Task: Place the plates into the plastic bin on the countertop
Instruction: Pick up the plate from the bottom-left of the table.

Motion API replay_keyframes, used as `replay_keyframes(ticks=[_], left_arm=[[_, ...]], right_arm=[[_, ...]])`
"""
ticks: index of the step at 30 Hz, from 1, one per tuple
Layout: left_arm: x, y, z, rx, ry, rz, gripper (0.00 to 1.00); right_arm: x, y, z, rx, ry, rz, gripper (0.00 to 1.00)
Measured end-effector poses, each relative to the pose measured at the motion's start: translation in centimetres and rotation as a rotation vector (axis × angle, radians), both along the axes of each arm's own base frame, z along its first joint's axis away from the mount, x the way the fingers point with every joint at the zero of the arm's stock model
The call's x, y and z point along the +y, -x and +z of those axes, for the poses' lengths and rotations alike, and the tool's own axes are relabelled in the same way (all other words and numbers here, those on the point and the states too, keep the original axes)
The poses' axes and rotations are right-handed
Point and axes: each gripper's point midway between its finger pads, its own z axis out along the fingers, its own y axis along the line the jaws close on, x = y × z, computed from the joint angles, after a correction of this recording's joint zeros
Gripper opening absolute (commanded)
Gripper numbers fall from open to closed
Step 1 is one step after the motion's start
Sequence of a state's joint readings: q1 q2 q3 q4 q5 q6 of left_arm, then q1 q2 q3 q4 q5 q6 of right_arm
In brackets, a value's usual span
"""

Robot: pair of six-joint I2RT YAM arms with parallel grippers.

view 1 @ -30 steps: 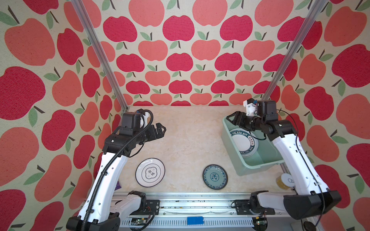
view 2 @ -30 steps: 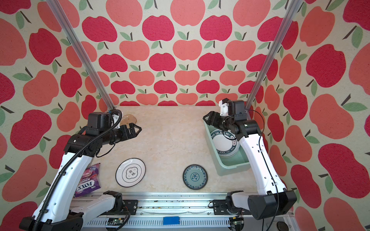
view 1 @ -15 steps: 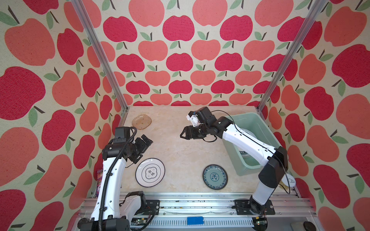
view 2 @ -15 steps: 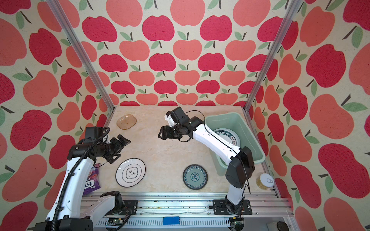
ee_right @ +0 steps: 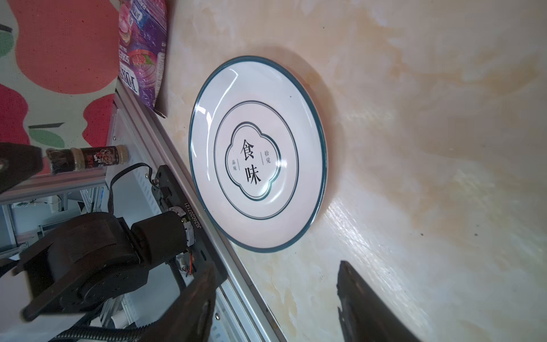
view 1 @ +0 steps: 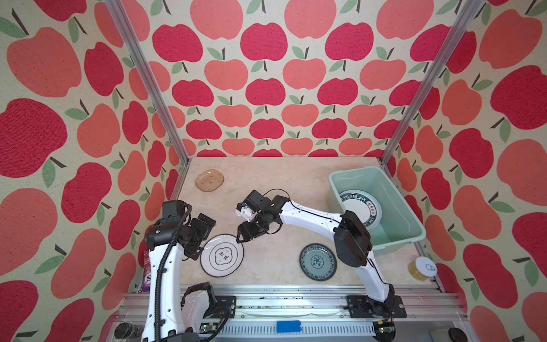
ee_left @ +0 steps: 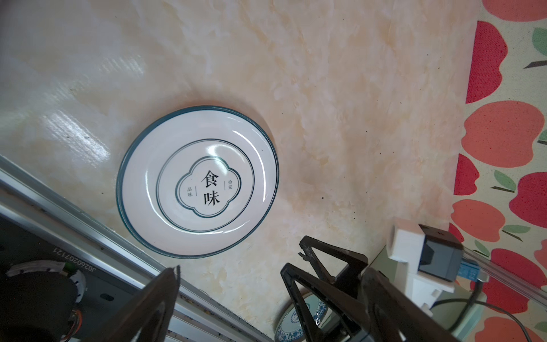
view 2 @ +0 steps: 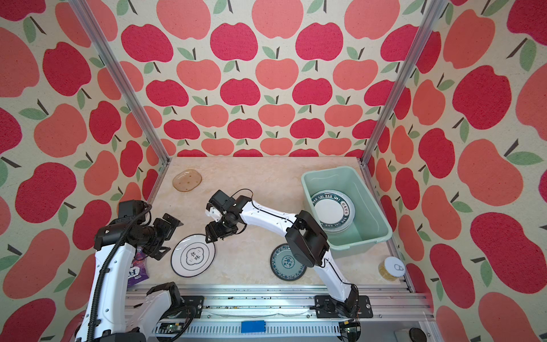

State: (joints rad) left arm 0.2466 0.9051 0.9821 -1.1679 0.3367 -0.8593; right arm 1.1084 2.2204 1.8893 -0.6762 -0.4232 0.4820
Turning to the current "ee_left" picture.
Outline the mint green plastic bin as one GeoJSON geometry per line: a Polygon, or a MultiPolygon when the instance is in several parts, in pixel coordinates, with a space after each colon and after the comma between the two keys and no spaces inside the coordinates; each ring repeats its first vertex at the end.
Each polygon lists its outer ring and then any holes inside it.
{"type": "MultiPolygon", "coordinates": [[[[379,255],[370,263],[370,267],[384,274],[390,282],[394,282],[397,270],[397,262],[388,258],[387,249],[384,247],[379,255]]],[[[470,290],[466,290],[460,285],[454,285],[454,293],[443,292],[438,300],[447,299],[469,299],[470,290]]],[[[457,320],[458,315],[465,307],[465,303],[449,303],[434,307],[432,310],[432,319],[443,328],[450,328],[457,320]]],[[[459,341],[471,341],[472,332],[479,325],[485,307],[475,304],[467,312],[461,324],[452,332],[452,335],[459,341]]]]}

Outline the white plate black line pattern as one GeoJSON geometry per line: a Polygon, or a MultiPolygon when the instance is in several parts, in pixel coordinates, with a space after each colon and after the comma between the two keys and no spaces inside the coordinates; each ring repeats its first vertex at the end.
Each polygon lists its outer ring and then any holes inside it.
{"type": "Polygon", "coordinates": [[[128,232],[167,257],[199,259],[231,249],[270,212],[279,158],[259,124],[202,105],[166,115],[129,146],[116,201],[128,232]]]}

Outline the teal blue patterned plate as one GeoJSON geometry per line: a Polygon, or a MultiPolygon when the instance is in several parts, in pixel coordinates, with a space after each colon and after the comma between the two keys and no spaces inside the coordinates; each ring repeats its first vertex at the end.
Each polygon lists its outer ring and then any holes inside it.
{"type": "MultiPolygon", "coordinates": [[[[311,292],[304,293],[303,299],[312,314],[316,326],[321,328],[329,319],[331,310],[311,292]]],[[[274,340],[276,342],[306,340],[294,303],[290,303],[279,317],[274,332],[274,340]]]]}

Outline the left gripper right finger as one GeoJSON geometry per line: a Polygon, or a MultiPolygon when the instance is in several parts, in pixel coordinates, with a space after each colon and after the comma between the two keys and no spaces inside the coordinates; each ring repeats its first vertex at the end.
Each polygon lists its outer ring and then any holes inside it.
{"type": "Polygon", "coordinates": [[[362,275],[373,341],[448,341],[449,332],[372,268],[362,275]]]}

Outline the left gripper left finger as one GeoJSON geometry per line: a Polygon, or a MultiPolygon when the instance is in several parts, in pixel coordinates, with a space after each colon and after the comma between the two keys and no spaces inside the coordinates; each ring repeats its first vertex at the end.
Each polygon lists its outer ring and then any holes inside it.
{"type": "Polygon", "coordinates": [[[86,341],[164,341],[179,296],[180,268],[164,269],[86,341]]]}

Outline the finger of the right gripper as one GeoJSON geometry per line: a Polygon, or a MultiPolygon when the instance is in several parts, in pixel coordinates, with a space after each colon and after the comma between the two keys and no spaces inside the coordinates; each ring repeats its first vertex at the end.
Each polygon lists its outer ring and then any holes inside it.
{"type": "Polygon", "coordinates": [[[323,331],[317,326],[298,285],[310,290],[333,313],[338,315],[342,327],[350,336],[351,341],[372,340],[371,319],[368,316],[366,305],[292,264],[286,264],[282,268],[281,277],[293,301],[307,341],[331,341],[332,333],[323,331]]]}
{"type": "Polygon", "coordinates": [[[302,249],[299,255],[311,265],[320,280],[329,283],[351,297],[358,296],[361,274],[369,265],[367,256],[349,249],[329,245],[310,236],[305,236],[299,242],[299,246],[302,249]],[[328,256],[332,260],[335,259],[339,265],[343,265],[337,275],[332,275],[320,260],[320,257],[323,256],[328,256]]]}

